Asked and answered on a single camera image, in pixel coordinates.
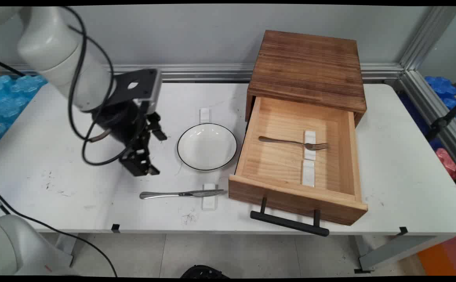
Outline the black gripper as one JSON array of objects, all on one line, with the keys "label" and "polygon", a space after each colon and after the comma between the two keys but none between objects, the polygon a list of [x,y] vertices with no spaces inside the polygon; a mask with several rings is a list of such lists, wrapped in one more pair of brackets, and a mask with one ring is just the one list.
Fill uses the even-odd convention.
[{"label": "black gripper", "polygon": [[167,135],[160,126],[160,115],[157,112],[149,114],[150,109],[147,101],[136,104],[128,100],[91,111],[93,123],[104,131],[92,136],[91,143],[101,141],[107,136],[123,143],[128,148],[120,157],[120,164],[135,177],[160,174],[149,158],[150,133],[159,141],[167,140]]}]

